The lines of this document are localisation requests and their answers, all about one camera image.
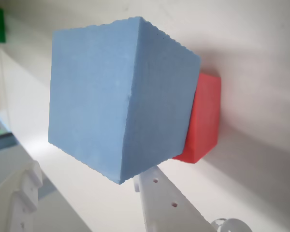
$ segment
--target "cube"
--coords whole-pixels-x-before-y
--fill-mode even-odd
[[[201,73],[195,93],[189,130],[183,153],[174,157],[196,163],[218,142],[221,79]]]
[[[141,17],[55,31],[48,140],[121,184],[181,154],[199,70]]]

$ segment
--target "white surface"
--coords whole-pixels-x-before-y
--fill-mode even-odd
[[[157,166],[134,181],[141,194],[146,231],[216,231]]]
[[[290,231],[290,0],[0,0],[0,112],[93,231],[145,231],[132,181],[118,186],[47,142],[51,34],[141,15],[222,78],[218,146],[163,172],[208,221]]]

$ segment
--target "blue cube face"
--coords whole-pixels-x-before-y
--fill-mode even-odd
[[[123,183],[182,152],[199,69],[141,17],[56,31],[49,142]]]

